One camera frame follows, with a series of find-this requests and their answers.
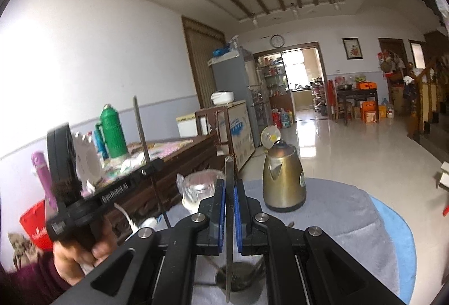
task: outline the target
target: metal screw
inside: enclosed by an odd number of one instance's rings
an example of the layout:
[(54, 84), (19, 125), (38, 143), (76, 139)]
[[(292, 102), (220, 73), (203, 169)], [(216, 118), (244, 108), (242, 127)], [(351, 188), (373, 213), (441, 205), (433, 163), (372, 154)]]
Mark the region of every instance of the metal screw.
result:
[(269, 216), (268, 214), (264, 213), (264, 212), (260, 212), (259, 214), (255, 215), (255, 221), (259, 222), (259, 223), (264, 223), (268, 220)]
[(323, 234), (323, 231), (319, 226), (311, 226), (308, 231), (309, 234), (313, 237), (319, 237), (321, 234)]
[(153, 234), (153, 230), (151, 228), (142, 228), (138, 231), (138, 236), (142, 239), (148, 238)]
[(194, 223), (201, 223), (204, 219), (206, 219), (206, 215), (200, 212), (197, 212), (196, 214), (192, 215), (192, 221)]

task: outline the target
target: electric kettle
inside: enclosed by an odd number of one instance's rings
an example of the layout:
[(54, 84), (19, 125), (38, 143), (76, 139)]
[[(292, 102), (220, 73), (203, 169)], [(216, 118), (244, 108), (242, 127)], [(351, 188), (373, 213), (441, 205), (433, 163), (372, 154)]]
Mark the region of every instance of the electric kettle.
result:
[(264, 164), (264, 201), (274, 211), (293, 211), (306, 200), (303, 167), (296, 148), (283, 140), (267, 152)]

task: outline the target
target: flower painting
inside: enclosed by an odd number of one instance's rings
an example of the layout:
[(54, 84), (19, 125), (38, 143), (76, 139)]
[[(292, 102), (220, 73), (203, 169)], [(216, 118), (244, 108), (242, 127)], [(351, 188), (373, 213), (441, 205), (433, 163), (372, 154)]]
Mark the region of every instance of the flower painting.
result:
[(343, 39), (343, 45), (348, 59), (363, 59), (359, 39), (356, 37), (347, 37)]

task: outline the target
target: purple bottle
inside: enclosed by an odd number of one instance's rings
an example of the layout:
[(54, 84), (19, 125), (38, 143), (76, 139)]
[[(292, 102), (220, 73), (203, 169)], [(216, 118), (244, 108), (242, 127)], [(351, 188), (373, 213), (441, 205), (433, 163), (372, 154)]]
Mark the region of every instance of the purple bottle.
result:
[(45, 198), (48, 200), (50, 207), (56, 210), (56, 199), (52, 195), (52, 177), (50, 175), (49, 167), (47, 166), (47, 161), (43, 152), (37, 151), (31, 155), (31, 162), (36, 169), (37, 176), (39, 177), (40, 183), (42, 184), (43, 190), (45, 191)]

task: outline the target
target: maroon sleeve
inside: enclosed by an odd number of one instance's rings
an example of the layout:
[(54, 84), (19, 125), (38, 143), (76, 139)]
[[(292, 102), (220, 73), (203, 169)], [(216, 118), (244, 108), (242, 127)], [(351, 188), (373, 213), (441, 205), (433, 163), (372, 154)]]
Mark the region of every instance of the maroon sleeve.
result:
[(26, 304), (49, 305), (70, 288), (56, 271), (51, 252), (45, 252), (37, 263), (7, 274), (7, 277)]

